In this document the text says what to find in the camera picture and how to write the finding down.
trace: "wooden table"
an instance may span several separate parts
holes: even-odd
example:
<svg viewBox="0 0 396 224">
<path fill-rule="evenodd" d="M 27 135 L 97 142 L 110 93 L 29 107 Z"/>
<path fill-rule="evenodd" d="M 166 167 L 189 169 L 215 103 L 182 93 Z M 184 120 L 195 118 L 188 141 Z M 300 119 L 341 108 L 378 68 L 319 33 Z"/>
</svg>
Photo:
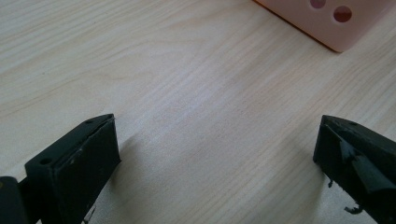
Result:
<svg viewBox="0 0 396 224">
<path fill-rule="evenodd" d="M 91 223 L 374 223 L 312 156 L 323 114 L 396 139 L 395 23 L 339 54 L 251 0 L 0 1 L 0 175 L 114 113 Z"/>
</svg>

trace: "wood grain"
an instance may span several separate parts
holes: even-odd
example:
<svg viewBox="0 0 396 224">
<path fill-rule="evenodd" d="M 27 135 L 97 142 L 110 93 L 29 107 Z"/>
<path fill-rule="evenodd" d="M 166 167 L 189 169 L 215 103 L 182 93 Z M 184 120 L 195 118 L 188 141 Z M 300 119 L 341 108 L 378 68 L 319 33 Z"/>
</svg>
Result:
<svg viewBox="0 0 396 224">
<path fill-rule="evenodd" d="M 374 223 L 312 155 L 323 114 L 396 140 L 395 22 L 338 54 L 250 0 L 0 1 L 0 175 L 114 113 L 92 223 Z"/>
</svg>

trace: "hole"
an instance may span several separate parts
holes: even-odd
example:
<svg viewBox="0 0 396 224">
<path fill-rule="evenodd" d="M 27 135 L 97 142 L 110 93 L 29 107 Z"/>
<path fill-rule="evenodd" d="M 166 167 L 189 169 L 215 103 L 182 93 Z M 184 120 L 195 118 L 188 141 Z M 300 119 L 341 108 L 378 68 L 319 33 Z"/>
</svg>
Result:
<svg viewBox="0 0 396 224">
<path fill-rule="evenodd" d="M 46 159 L 41 160 L 41 161 L 40 161 L 40 164 L 41 164 L 41 165 L 47 165 L 47 164 L 49 164 L 50 162 L 52 162 L 52 159 L 46 158 Z"/>
<path fill-rule="evenodd" d="M 326 5 L 326 0 L 310 0 L 311 7 L 314 8 L 323 8 Z"/>
<path fill-rule="evenodd" d="M 338 7 L 332 15 L 336 21 L 347 22 L 352 18 L 352 11 L 349 7 Z"/>
</svg>

